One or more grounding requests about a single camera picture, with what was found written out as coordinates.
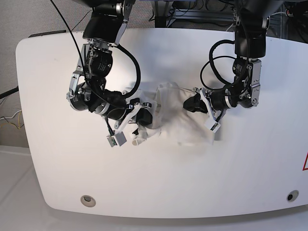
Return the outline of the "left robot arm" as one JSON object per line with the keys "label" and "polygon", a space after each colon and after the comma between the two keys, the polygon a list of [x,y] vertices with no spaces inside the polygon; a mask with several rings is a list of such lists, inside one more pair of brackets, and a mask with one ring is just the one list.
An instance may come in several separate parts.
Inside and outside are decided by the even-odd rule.
{"label": "left robot arm", "polygon": [[[215,77],[224,84],[222,88],[205,86],[205,92],[196,94],[183,103],[189,112],[209,114],[226,112],[240,105],[251,108],[258,105],[261,58],[266,55],[266,33],[270,16],[283,4],[282,0],[236,0],[234,2],[234,40],[216,42],[209,51],[208,65]],[[234,81],[225,80],[217,68],[213,54],[223,44],[234,45],[236,57],[232,66]]]}

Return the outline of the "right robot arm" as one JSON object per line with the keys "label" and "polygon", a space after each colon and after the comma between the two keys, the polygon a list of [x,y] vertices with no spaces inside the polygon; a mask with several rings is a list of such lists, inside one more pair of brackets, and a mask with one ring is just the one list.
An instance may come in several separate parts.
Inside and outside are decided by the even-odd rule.
{"label": "right robot arm", "polygon": [[[120,45],[134,5],[133,0],[79,0],[78,4],[92,9],[83,38],[88,42],[78,50],[79,61],[72,74],[67,99],[74,110],[97,113],[108,122],[119,125],[135,123],[151,125],[151,103],[134,98],[141,83],[141,69],[136,58]],[[106,89],[106,77],[113,65],[115,47],[127,55],[135,65],[136,82],[127,93]]]}

